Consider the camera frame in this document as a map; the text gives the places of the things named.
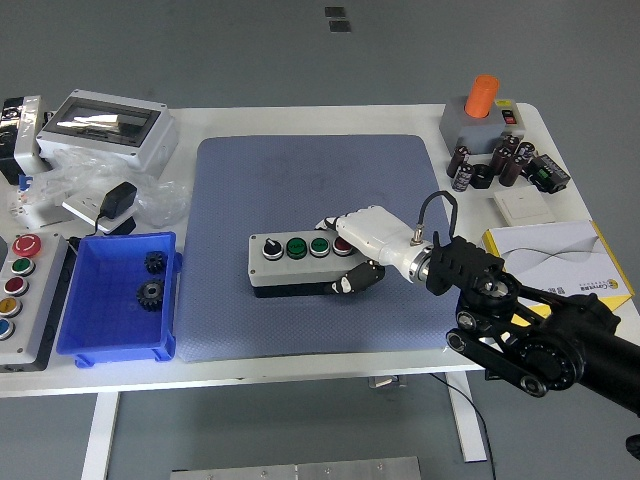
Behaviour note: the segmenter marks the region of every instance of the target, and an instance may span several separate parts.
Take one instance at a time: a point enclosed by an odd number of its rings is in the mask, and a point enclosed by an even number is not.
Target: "white table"
[[[200,142],[206,138],[240,135],[410,134],[424,140],[438,185],[441,189],[450,190],[450,179],[445,173],[450,155],[438,129],[443,109],[444,105],[390,105],[172,110],[178,122],[180,143],[167,164],[161,181],[175,180],[191,188],[196,151]],[[528,104],[519,104],[519,109],[527,127],[526,139],[568,171],[539,112]],[[522,178],[517,182],[516,186],[526,185]],[[454,193],[459,204],[457,234],[472,242],[478,242],[486,229],[506,225],[492,199],[493,192],[501,188],[504,187],[494,182],[487,190],[469,188],[464,193]],[[8,186],[0,187],[0,194],[5,195],[3,198],[6,198],[5,192],[8,191]],[[558,221],[590,218],[573,182],[562,192],[545,196],[545,200]],[[450,210],[448,203],[445,203],[445,207]],[[24,232],[4,208],[0,211],[0,225],[2,236],[6,240]],[[184,247],[186,228],[187,219],[184,219],[179,224],[165,229],[176,232],[178,251],[182,251]],[[92,227],[81,220],[74,220],[44,230],[61,232],[65,236],[83,236],[91,233]],[[145,228],[144,225],[139,225],[137,230],[149,231],[153,230]],[[627,302],[616,313],[623,319],[618,334],[640,344],[640,316],[633,303]],[[453,312],[451,325],[455,326]],[[85,471],[91,471],[91,474],[87,473],[87,478],[89,475],[98,478],[96,470],[106,469],[105,461],[108,458],[118,393],[122,391],[433,372],[452,373],[479,368],[447,348],[224,360],[194,364],[187,364],[175,358],[168,363],[145,360],[98,364],[92,369],[78,369],[73,363],[73,358],[62,357],[54,352],[48,368],[42,372],[1,374],[0,397],[100,393],[85,464]],[[459,387],[468,392],[466,377],[452,375],[450,381],[457,382]],[[479,433],[471,443],[477,444],[478,439]],[[477,452],[470,452],[469,458],[476,454]]]

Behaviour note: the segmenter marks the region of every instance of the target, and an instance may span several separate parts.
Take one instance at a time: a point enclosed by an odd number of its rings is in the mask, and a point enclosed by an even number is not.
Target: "black capacitor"
[[[518,145],[518,149],[516,151],[516,155],[521,155],[527,162],[533,158],[535,153],[536,147],[530,142],[522,142]]]
[[[463,163],[466,163],[469,159],[469,149],[464,145],[460,145],[456,147],[453,151],[453,156],[451,157],[451,162],[447,167],[447,175],[453,178],[456,176],[456,172],[458,171],[458,167]]]
[[[504,185],[505,187],[511,187],[520,175],[523,167],[527,164],[527,159],[525,159],[522,155],[516,155],[509,159],[507,164],[504,166],[502,173],[500,174],[500,178],[498,181],[500,185]]]
[[[474,165],[471,186],[477,189],[489,188],[495,173],[489,165]]]
[[[456,176],[451,180],[451,188],[454,192],[464,192],[467,189],[473,177],[473,171],[473,165],[469,165],[468,163],[460,165]]]
[[[514,153],[520,144],[520,139],[514,135],[507,135],[502,139],[501,147],[506,148],[511,153]]]
[[[493,169],[494,175],[500,175],[505,163],[507,163],[511,157],[513,157],[513,154],[507,147],[500,147],[493,152],[493,157],[491,157],[491,163],[489,163],[489,166]]]

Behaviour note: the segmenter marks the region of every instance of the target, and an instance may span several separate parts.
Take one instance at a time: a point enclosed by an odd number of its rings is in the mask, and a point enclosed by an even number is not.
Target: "gear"
[[[138,303],[148,312],[157,312],[162,309],[162,297],[164,292],[164,281],[153,279],[144,282],[138,288],[136,298]]]
[[[167,256],[164,252],[149,252],[144,259],[144,265],[151,275],[157,275],[158,273],[164,272],[167,266]]]

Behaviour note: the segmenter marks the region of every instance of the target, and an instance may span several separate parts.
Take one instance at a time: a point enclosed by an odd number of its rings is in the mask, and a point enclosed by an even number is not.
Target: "metal plate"
[[[173,472],[170,480],[420,480],[417,457]]]

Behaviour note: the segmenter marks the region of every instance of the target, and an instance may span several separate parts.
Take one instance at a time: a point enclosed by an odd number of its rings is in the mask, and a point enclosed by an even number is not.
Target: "black selector switch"
[[[282,248],[282,244],[279,241],[267,238],[267,240],[264,242],[264,246],[262,247],[262,254],[267,260],[278,260],[280,257],[282,257],[283,253],[284,249]]]

